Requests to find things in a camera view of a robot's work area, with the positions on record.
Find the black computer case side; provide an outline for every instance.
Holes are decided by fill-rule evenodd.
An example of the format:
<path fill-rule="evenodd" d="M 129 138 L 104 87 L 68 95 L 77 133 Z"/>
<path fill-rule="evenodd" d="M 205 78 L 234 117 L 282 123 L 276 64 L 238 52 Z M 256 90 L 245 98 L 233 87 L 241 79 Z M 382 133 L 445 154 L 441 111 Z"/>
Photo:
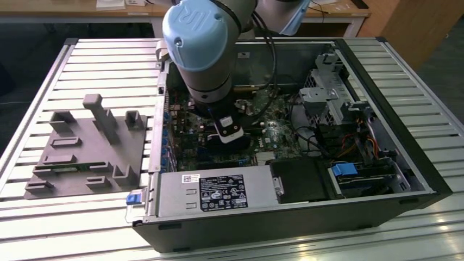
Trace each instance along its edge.
<path fill-rule="evenodd" d="M 178 252 L 376 227 L 434 197 L 386 198 L 177 222 L 136 221 L 133 229 L 156 251 Z"/>

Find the warning label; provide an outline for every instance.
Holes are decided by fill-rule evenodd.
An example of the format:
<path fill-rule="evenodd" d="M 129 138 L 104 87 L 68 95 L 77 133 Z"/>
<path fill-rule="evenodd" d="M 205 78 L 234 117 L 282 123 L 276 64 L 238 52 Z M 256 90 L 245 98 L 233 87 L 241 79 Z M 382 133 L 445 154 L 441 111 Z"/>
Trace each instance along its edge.
<path fill-rule="evenodd" d="M 246 208 L 244 176 L 200 178 L 200 199 L 204 212 Z"/>

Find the sticker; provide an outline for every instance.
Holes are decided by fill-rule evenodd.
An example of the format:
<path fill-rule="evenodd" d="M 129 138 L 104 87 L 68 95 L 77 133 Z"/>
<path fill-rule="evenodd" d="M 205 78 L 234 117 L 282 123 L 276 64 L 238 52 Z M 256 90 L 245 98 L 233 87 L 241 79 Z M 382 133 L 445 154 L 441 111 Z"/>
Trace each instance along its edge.
<path fill-rule="evenodd" d="M 200 174 L 182 175 L 181 182 L 182 183 L 196 183 L 200 180 Z"/>
<path fill-rule="evenodd" d="M 244 176 L 200 178 L 200 201 L 200 209 L 204 212 L 246 208 Z"/>
<path fill-rule="evenodd" d="M 128 15 L 148 15 L 148 13 L 128 13 Z"/>

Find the white table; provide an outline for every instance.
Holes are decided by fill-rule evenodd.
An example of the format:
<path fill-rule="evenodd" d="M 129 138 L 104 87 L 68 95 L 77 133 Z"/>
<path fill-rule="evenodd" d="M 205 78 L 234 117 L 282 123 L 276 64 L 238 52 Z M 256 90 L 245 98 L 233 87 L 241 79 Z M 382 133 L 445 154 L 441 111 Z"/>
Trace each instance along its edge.
<path fill-rule="evenodd" d="M 462 124 L 388 43 L 374 39 L 349 39 L 346 43 L 452 188 L 452 196 L 376 228 L 198 250 L 193 256 L 160 255 L 150 248 L 125 221 L 126 193 L 24 200 L 25 182 L 52 132 L 52 111 L 69 109 L 76 118 L 90 117 L 80 98 L 97 92 L 104 97 L 102 106 L 112 108 L 114 116 L 132 109 L 148 117 L 153 115 L 156 39 L 81 39 L 62 47 L 0 159 L 0 259 L 389 261 L 461 257 Z M 149 132 L 142 187 L 148 182 Z M 142 211 L 136 208 L 134 215 Z"/>

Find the motherboard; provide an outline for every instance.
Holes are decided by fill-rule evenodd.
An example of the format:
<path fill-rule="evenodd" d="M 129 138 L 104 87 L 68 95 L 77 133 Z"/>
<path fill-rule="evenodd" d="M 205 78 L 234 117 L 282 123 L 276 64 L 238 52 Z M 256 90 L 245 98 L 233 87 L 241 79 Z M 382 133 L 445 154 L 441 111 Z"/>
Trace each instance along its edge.
<path fill-rule="evenodd" d="M 246 115 L 254 115 L 268 102 L 269 90 L 249 94 L 236 106 Z M 213 121 L 188 110 L 189 96 L 174 92 L 169 97 L 172 133 L 177 171 L 221 169 L 264 165 L 266 160 L 298 157 L 304 152 L 288 120 L 288 95 L 278 95 L 257 124 L 244 129 L 246 140 L 232 146 L 218 141 Z"/>

